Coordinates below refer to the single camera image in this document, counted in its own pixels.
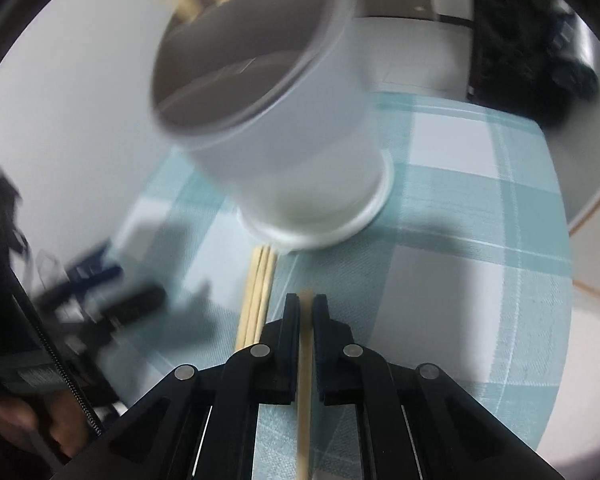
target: tablecloth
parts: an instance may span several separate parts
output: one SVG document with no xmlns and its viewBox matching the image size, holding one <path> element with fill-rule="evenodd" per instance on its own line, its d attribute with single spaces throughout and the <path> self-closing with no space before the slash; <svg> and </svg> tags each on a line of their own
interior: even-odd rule
<svg viewBox="0 0 600 480">
<path fill-rule="evenodd" d="M 268 319 L 287 292 L 325 293 L 332 317 L 388 361 L 440 365 L 531 447 L 551 414 L 571 318 L 569 240 L 558 182 L 533 122 L 472 104 L 381 92 L 380 143 L 394 160 L 388 203 L 335 247 L 280 256 Z M 179 364 L 234 347 L 256 241 L 235 205 L 174 150 L 113 237 L 132 280 L 167 310 L 121 334 L 102 367 L 134 402 Z M 360 478 L 353 410 L 314 398 L 314 467 Z M 294 406 L 262 406 L 254 478 L 293 478 Z"/>
</svg>

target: floor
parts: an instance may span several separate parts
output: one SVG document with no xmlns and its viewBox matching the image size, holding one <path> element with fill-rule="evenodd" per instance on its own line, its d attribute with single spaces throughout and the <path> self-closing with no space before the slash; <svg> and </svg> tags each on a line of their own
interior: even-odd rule
<svg viewBox="0 0 600 480">
<path fill-rule="evenodd" d="M 470 29 L 425 20 L 365 18 L 363 35 L 376 89 L 465 100 Z"/>
<path fill-rule="evenodd" d="M 465 100 L 472 32 L 440 22 L 365 18 L 374 86 Z M 600 302 L 574 290 L 570 343 L 538 453 L 566 480 L 600 478 Z"/>
</svg>

